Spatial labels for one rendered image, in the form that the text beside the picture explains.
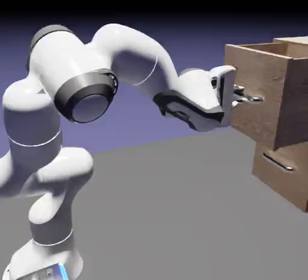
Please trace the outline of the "light wooden cabinet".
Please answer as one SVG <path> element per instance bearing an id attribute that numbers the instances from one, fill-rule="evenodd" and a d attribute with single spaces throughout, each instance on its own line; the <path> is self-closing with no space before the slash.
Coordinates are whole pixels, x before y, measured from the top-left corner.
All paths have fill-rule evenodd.
<path id="1" fill-rule="evenodd" d="M 285 75 L 276 136 L 271 151 L 308 142 L 308 36 L 276 38 L 291 58 Z"/>

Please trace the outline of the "light wooden drawer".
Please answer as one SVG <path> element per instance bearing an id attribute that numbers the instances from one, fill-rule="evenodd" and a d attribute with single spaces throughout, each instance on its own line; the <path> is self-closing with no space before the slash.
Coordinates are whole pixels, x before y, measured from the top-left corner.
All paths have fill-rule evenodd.
<path id="1" fill-rule="evenodd" d="M 232 126 L 275 150 L 308 141 L 308 43 L 226 45 L 235 83 L 261 102 L 237 105 Z"/>
<path id="2" fill-rule="evenodd" d="M 284 164 L 293 166 L 295 171 L 285 172 L 264 159 L 263 152 Z M 252 174 L 301 211 L 308 213 L 308 142 L 275 151 L 257 144 Z"/>

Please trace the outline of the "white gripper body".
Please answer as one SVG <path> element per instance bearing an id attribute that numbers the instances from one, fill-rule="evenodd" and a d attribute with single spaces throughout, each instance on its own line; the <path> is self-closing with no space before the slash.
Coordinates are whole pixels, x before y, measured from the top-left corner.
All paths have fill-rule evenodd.
<path id="1" fill-rule="evenodd" d="M 233 102 L 233 88 L 235 83 L 236 70 L 233 66 L 218 66 L 209 71 L 211 83 L 216 92 L 224 117 L 220 123 L 221 127 L 230 125 L 231 110 Z"/>

